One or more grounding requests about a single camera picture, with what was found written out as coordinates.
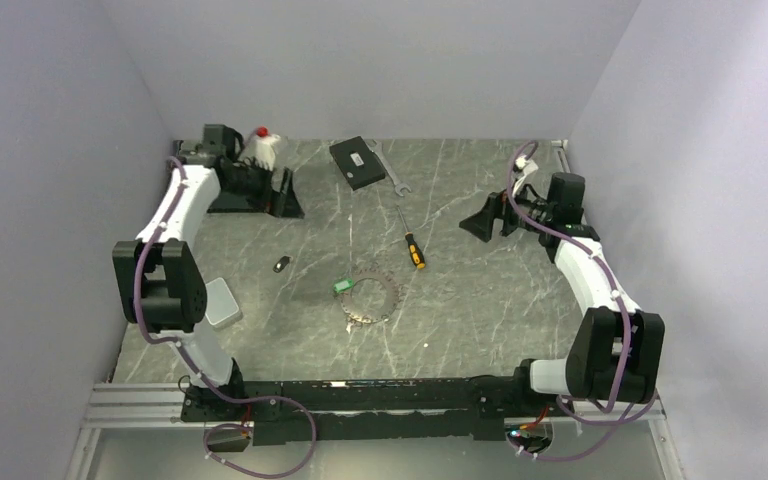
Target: black case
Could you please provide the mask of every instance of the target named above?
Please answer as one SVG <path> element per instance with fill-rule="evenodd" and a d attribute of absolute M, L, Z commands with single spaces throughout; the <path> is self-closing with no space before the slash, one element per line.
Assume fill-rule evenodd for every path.
<path fill-rule="evenodd" d="M 335 143 L 329 151 L 352 190 L 363 188 L 387 176 L 378 157 L 361 137 Z"/>

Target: white label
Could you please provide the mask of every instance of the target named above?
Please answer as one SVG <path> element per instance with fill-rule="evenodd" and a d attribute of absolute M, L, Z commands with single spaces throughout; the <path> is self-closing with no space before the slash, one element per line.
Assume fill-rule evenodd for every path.
<path fill-rule="evenodd" d="M 357 154 L 357 152 L 352 152 L 349 154 L 350 157 L 352 157 L 352 161 L 355 162 L 355 165 L 358 167 L 363 166 L 363 160 L 360 158 L 360 155 Z"/>

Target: marble surface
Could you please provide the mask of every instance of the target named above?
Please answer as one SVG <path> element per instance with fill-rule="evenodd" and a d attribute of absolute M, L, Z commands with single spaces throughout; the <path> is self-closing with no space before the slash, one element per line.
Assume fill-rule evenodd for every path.
<path fill-rule="evenodd" d="M 330 143 L 288 146 L 283 165 L 296 171 L 303 220 L 214 214 L 199 230 L 194 251 L 205 281 L 224 277 L 244 313 L 217 332 L 244 378 L 509 375 L 523 358 L 566 355 L 581 316 L 537 236 L 495 232 L 485 244 L 458 228 L 504 186 L 506 160 L 520 142 L 385 140 L 386 157 L 413 189 L 405 198 L 389 179 L 353 192 Z M 549 142 L 535 159 L 532 181 L 545 193 L 560 164 Z M 423 247 L 424 270 L 408 258 L 397 204 Z M 282 255 L 292 262 L 273 273 Z M 349 333 L 332 285 L 372 264 L 392 273 L 402 299 L 389 322 Z M 383 292 L 367 283 L 356 288 L 357 302 L 381 302 Z M 185 373 L 171 349 L 149 347 L 128 326 L 115 382 L 168 382 Z"/>

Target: orange wire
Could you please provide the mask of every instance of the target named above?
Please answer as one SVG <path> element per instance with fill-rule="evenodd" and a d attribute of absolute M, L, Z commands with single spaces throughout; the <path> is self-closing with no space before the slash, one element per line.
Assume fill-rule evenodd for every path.
<path fill-rule="evenodd" d="M 549 413 L 549 405 L 546 405 L 543 407 L 543 411 L 540 412 L 540 415 L 537 417 L 537 420 L 531 422 L 531 423 L 525 423 L 519 426 L 520 430 L 528 430 L 529 428 L 536 427 L 540 422 L 543 421 L 544 418 L 546 418 L 546 415 Z"/>

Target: wrench head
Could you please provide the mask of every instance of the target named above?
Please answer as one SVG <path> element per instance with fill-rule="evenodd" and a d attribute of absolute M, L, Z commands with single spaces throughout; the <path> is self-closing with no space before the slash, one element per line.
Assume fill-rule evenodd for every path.
<path fill-rule="evenodd" d="M 393 189 L 396 191 L 396 195 L 400 197 L 404 197 L 405 192 L 411 193 L 410 186 L 408 186 L 408 184 L 405 182 L 394 185 Z"/>

